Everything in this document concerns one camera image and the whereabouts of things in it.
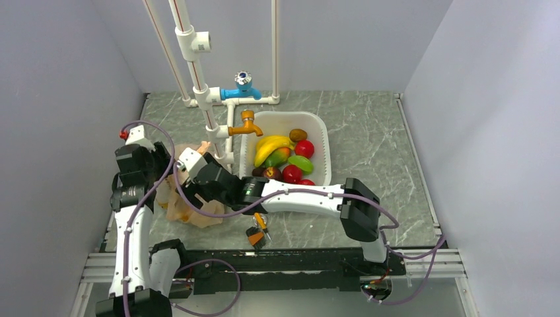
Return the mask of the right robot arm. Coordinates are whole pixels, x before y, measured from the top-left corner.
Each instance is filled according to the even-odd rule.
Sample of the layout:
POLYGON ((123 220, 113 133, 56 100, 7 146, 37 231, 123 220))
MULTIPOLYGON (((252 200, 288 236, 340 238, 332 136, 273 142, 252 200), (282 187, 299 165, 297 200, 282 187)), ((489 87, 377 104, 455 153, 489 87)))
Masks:
POLYGON ((239 178, 211 154, 190 149, 179 156, 178 170, 188 173, 180 192, 195 207, 201 207, 203 201, 218 201, 235 215, 299 212, 331 217, 341 222, 348 238, 360 243, 367 271, 379 274, 389 266, 380 237, 380 200, 356 178, 332 186, 289 184, 254 176, 239 178))

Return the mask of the peach plastic bag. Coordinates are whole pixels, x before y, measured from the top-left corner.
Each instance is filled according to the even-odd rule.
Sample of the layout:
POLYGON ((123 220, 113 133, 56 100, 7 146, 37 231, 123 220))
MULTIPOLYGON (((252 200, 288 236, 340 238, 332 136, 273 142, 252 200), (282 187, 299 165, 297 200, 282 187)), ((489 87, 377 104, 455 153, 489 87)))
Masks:
MULTIPOLYGON (((181 143, 175 145, 176 159, 187 148, 196 150, 200 154, 206 153, 210 149, 211 143, 202 141, 199 145, 181 143)), ((173 175, 169 175, 161 185, 157 188, 155 201, 164 210, 166 219, 170 222, 181 222, 196 226, 198 228, 219 225, 223 222, 222 218, 208 217, 195 212, 176 192, 173 175)), ((225 214, 225 208, 222 203, 217 201, 205 201, 201 199, 203 205, 198 207, 200 210, 213 215, 225 214)))

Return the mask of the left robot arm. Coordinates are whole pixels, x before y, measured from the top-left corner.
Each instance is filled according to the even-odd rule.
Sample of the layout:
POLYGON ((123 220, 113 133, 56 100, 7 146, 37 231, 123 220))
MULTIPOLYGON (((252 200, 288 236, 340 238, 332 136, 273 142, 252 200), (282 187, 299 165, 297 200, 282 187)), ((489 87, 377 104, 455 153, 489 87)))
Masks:
POLYGON ((173 277, 185 275, 190 259, 175 247, 156 251, 150 263, 149 231, 157 186, 170 174, 172 155, 161 142, 152 149, 128 144, 115 151, 119 168, 110 205, 117 226, 116 264, 108 298, 96 316, 171 316, 173 277))

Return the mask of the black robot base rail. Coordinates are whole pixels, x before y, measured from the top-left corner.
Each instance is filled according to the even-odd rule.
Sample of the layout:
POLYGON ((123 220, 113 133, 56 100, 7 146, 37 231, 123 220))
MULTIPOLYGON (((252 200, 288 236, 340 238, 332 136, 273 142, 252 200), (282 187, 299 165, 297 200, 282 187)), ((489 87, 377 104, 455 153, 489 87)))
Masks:
POLYGON ((376 264, 365 260, 360 248, 187 250, 180 240, 173 239, 150 247, 150 259, 167 248, 178 250, 180 271, 175 276, 192 280, 195 295, 237 289, 359 291, 369 280, 406 273, 396 256, 376 264))

